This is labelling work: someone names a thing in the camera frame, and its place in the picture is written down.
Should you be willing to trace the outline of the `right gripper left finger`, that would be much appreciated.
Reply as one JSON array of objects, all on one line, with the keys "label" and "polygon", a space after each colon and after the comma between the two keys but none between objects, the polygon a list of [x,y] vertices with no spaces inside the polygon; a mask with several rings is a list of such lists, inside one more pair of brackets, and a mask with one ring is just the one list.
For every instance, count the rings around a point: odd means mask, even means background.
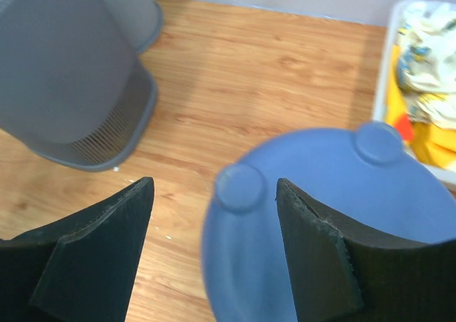
[{"label": "right gripper left finger", "polygon": [[143,177],[1,241],[2,321],[124,321],[154,202]]}]

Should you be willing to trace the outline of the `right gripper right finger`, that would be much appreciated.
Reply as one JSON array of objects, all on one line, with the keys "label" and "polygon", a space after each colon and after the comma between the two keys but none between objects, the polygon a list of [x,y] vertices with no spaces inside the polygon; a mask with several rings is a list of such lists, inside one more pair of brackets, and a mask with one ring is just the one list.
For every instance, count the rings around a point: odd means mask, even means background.
[{"label": "right gripper right finger", "polygon": [[382,232],[287,179],[276,204],[299,321],[453,321],[455,242]]}]

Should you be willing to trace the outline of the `blue plastic bucket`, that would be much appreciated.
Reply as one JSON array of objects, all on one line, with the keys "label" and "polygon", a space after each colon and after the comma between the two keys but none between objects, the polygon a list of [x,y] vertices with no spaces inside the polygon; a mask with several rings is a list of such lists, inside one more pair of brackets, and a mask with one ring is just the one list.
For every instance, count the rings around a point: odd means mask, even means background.
[{"label": "blue plastic bucket", "polygon": [[217,175],[201,264],[217,321],[453,321],[455,198],[385,123],[286,133]]}]

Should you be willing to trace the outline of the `grey mesh square bin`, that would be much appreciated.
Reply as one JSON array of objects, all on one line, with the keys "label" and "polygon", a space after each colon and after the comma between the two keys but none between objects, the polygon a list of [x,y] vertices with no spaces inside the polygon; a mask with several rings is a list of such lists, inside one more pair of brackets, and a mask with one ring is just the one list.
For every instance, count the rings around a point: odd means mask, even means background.
[{"label": "grey mesh square bin", "polygon": [[104,0],[1,0],[1,129],[66,167],[130,156],[157,85]]}]

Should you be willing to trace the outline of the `light grey round bin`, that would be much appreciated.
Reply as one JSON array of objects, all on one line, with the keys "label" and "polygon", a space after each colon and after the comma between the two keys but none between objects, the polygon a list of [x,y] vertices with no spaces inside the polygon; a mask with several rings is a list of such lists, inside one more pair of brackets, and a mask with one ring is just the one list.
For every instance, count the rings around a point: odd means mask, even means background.
[{"label": "light grey round bin", "polygon": [[103,0],[137,53],[160,36],[164,15],[156,0]]}]

